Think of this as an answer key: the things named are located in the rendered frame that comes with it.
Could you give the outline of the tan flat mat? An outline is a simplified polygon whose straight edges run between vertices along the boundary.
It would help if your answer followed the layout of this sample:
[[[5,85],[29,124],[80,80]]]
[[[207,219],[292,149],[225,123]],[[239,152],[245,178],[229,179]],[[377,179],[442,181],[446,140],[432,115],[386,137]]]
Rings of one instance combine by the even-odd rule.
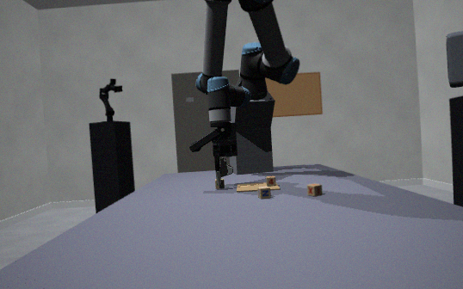
[[[267,182],[264,183],[248,183],[248,184],[238,184],[237,192],[252,192],[257,191],[258,187],[266,187]],[[270,190],[280,190],[279,186],[276,183],[276,186],[269,186]]]

